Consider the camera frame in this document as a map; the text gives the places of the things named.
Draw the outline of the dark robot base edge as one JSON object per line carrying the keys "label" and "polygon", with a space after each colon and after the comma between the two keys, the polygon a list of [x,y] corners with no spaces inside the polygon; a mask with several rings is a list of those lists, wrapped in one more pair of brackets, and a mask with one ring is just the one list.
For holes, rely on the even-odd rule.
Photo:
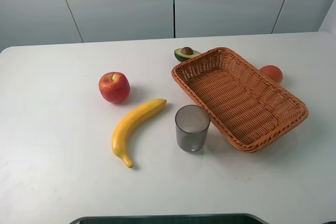
{"label": "dark robot base edge", "polygon": [[266,223],[250,214],[82,217],[71,223]]}

